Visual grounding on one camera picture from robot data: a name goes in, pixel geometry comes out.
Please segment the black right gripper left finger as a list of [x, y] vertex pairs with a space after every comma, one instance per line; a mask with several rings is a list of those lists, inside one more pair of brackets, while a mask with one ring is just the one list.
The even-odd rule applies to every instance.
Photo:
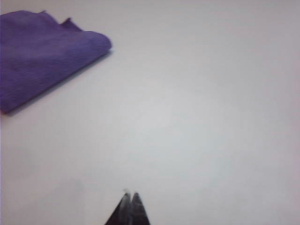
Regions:
[[131, 194], [126, 192], [105, 225], [128, 225], [130, 221]]

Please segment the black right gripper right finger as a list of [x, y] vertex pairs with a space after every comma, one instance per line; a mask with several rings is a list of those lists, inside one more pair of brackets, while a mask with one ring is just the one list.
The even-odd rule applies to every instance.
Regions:
[[132, 225], [150, 225], [145, 207], [138, 193], [134, 193], [131, 202], [131, 224]]

